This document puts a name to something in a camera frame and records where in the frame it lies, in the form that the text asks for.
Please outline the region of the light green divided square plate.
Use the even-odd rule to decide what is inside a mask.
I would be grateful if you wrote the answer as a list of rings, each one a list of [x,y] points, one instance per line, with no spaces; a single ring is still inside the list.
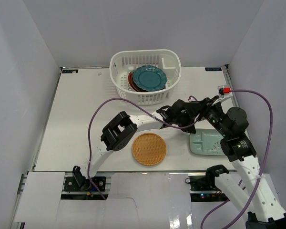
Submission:
[[[197,129],[189,135],[190,150],[201,156],[225,156],[220,145],[222,139],[215,129]]]

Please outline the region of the woven bamboo round tray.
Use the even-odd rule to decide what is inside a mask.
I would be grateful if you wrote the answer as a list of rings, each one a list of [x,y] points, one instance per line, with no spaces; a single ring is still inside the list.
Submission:
[[[157,134],[144,133],[135,138],[132,144],[134,159],[144,166],[155,166],[161,163],[167,153],[165,141]]]

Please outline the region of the teal scalloped round plate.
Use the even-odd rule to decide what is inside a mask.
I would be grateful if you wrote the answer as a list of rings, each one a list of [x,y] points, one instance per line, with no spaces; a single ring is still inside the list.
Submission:
[[[165,88],[168,81],[163,70],[152,65],[144,65],[132,71],[133,82],[147,92],[156,92]]]

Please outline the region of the brown rimmed beige round plate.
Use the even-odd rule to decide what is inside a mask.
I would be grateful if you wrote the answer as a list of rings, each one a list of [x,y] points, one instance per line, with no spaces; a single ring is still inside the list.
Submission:
[[[130,85],[130,87],[135,91],[135,92],[144,92],[144,90],[140,87],[138,87],[134,81],[133,81],[133,72],[130,72],[129,75],[128,75],[128,83]]]

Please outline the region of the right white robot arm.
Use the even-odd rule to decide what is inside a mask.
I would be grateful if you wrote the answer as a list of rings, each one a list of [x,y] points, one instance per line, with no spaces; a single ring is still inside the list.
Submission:
[[[286,229],[286,211],[274,196],[268,182],[263,177],[256,150],[245,134],[248,127],[246,112],[232,107],[226,113],[216,100],[205,98],[186,105],[191,120],[207,120],[223,137],[220,141],[222,151],[242,179],[245,190],[228,179],[223,166],[213,166],[207,170],[206,186],[211,190],[221,189],[239,214],[228,224],[232,226],[244,214],[248,229]]]

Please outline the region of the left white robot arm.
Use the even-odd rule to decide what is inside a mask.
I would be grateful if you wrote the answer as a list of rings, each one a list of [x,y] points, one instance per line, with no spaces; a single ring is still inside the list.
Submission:
[[[186,133],[194,134],[195,119],[200,114],[198,102],[177,100],[173,105],[163,106],[153,113],[139,108],[143,115],[129,115],[125,111],[119,112],[103,129],[99,144],[92,147],[91,137],[88,137],[89,160],[82,174],[80,166],[74,166],[72,176],[75,185],[81,191],[92,187],[97,188],[93,181],[97,171],[105,160],[113,153],[124,149],[135,133],[145,130],[160,130],[174,128]]]

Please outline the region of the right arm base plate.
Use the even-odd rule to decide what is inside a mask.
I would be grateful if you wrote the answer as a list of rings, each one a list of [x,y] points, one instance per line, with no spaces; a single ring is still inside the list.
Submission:
[[[205,176],[189,176],[185,180],[190,185],[191,191],[217,191],[211,182]]]

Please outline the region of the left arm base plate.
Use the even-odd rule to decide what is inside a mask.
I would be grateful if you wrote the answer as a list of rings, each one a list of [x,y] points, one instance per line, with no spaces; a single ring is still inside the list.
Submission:
[[[106,186],[106,177],[93,177],[92,181],[99,188],[101,192],[105,191]],[[89,179],[85,180],[85,183],[82,187],[79,187],[76,179],[74,177],[66,177],[63,191],[65,192],[79,192],[79,191],[96,191],[96,188],[93,184],[90,183]]]

